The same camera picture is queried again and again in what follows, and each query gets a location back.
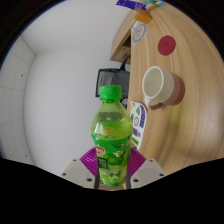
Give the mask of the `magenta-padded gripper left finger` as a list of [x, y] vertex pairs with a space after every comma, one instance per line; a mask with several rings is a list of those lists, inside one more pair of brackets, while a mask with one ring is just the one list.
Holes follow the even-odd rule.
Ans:
[[90, 149], [81, 158], [73, 158], [59, 176], [83, 188], [98, 189], [100, 178], [96, 149]]

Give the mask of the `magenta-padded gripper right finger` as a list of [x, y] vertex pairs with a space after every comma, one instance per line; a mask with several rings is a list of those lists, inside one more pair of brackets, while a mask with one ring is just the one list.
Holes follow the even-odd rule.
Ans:
[[131, 149], [127, 165], [127, 189], [141, 188], [165, 176], [166, 173], [154, 159], [146, 159], [137, 149]]

